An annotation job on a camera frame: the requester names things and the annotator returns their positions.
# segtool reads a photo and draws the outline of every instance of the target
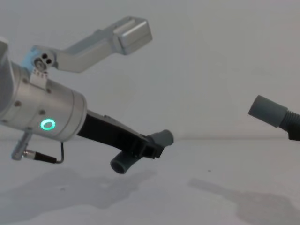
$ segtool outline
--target cable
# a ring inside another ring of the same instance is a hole
[[[61,151],[61,160],[56,161],[56,164],[62,164],[65,160],[65,152],[64,152],[64,142],[60,143],[60,151]]]

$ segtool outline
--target green led ring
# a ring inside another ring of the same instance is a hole
[[[46,124],[47,124],[47,123],[51,123],[51,126],[50,126],[50,127],[46,127]],[[43,130],[52,130],[52,129],[55,128],[55,121],[52,120],[52,119],[46,119],[46,120],[43,120],[43,121],[41,122],[41,128],[42,128]]]

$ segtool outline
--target white tabletop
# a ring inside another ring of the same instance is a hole
[[[126,175],[119,152],[91,141],[65,144],[66,161],[10,160],[0,145],[0,224],[299,225],[300,145],[289,140],[182,141]],[[32,141],[60,156],[60,145]]]

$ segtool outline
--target white surface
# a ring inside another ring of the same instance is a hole
[[[194,138],[285,136],[248,116],[261,94],[300,112],[300,1],[2,0],[0,35],[11,59],[32,45],[66,48],[127,15],[147,18],[153,42],[82,75],[51,78],[89,108],[141,133]],[[0,136],[20,133],[1,127]]]
[[[117,150],[66,143],[66,161],[9,159],[0,145],[1,225],[299,225],[300,145],[287,140],[182,141],[124,176]],[[56,142],[32,150],[59,156]]]

